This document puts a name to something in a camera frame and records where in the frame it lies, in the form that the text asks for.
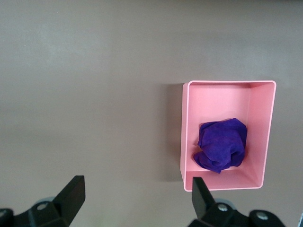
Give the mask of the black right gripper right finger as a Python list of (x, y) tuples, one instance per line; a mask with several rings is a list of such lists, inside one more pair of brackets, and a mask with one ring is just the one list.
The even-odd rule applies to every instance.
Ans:
[(192, 181), (192, 203), (197, 218), (190, 227), (248, 227), (249, 218), (225, 202), (216, 202), (201, 177)]

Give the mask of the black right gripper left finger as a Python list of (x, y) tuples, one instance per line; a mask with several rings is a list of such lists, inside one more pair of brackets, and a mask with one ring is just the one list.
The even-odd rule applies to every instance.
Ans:
[(85, 178), (77, 175), (52, 201), (41, 201), (14, 217), (15, 227), (68, 227), (85, 201)]

